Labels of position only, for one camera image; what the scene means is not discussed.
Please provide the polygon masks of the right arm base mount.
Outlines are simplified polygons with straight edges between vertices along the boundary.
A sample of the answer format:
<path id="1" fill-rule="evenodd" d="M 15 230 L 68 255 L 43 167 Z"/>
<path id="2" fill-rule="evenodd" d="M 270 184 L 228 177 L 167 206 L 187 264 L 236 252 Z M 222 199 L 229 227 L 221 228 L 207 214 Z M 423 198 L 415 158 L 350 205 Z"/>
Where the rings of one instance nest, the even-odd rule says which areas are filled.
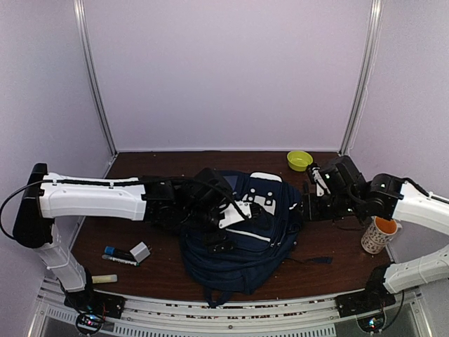
<path id="1" fill-rule="evenodd" d="M 376 267 L 370 273 L 363 290 L 335 297 L 341 318 L 381 310 L 396 303 L 395 295 L 389 293 L 383 285 L 388 267 L 389 264 Z"/>

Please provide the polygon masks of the white power adapter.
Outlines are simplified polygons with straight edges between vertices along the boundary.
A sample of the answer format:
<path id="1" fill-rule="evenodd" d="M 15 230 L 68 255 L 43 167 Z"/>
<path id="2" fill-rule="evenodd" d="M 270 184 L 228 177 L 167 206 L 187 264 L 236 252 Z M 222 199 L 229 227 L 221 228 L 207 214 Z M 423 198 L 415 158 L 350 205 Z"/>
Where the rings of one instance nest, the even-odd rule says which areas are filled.
<path id="1" fill-rule="evenodd" d="M 130 254 L 134 257 L 137 263 L 141 263 L 151 256 L 151 248 L 144 242 L 140 242 L 130 250 Z"/>

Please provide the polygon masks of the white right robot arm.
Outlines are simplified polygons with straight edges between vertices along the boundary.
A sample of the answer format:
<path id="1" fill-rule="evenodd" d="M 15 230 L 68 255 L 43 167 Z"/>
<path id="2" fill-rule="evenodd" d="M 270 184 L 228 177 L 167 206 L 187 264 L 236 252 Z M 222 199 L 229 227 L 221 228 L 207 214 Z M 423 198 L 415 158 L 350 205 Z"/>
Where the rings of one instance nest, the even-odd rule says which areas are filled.
<path id="1" fill-rule="evenodd" d="M 323 166 L 308 165 L 307 175 L 316 191 L 304 196 L 303 212 L 308 221 L 337 220 L 356 216 L 405 221 L 448 233 L 448 199 L 427 192 L 411 178 L 386 173 L 367 181 L 347 155 Z M 448 247 L 404 263 L 375 268 L 360 294 L 364 309 L 374 310 L 388 293 L 448 278 Z"/>

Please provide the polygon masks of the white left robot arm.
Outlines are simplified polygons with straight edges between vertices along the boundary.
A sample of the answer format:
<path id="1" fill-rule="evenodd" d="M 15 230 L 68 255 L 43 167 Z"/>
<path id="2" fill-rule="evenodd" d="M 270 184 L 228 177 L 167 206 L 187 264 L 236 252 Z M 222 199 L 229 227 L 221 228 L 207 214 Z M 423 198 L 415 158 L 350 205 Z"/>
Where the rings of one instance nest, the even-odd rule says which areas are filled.
<path id="1" fill-rule="evenodd" d="M 58 238 L 56 218 L 123 218 L 175 230 L 188 217 L 199 216 L 201 225 L 215 229 L 219 210 L 234 203 L 229 183 L 209 168 L 193 178 L 96 180 L 50 173 L 45 163 L 38 163 L 18 192 L 22 199 L 13 226 L 14 240 L 34 249 L 86 312 L 97 310 L 101 297 L 90 288 L 87 269 Z"/>

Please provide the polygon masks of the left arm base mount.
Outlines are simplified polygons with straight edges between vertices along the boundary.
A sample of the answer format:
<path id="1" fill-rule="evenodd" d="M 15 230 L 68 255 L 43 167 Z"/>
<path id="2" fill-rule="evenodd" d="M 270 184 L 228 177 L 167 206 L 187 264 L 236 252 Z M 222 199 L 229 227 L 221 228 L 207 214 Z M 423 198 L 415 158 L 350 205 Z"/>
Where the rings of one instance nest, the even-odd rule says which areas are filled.
<path id="1" fill-rule="evenodd" d="M 87 282 L 80 291 L 68 291 L 62 284 L 60 288 L 65 295 L 64 305 L 75 309 L 78 313 L 92 314 L 100 318 L 120 319 L 122 316 L 125 298 L 97 292 L 92 282 Z"/>

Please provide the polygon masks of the navy blue student backpack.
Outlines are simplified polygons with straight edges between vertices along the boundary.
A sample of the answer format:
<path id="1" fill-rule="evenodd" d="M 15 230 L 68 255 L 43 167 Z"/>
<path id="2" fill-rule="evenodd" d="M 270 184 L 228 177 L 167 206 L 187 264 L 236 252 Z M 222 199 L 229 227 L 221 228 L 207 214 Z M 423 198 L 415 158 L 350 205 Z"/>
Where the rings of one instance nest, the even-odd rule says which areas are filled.
<path id="1" fill-rule="evenodd" d="M 221 171 L 235 201 L 259 204 L 256 225 L 238 223 L 225 228 L 235 248 L 207 253 L 202 231 L 186 227 L 180 234 L 180 253 L 187 274 L 203 287 L 210 308 L 228 302 L 234 293 L 251 295 L 295 249 L 304 224 L 302 195 L 280 176 L 270 173 Z"/>

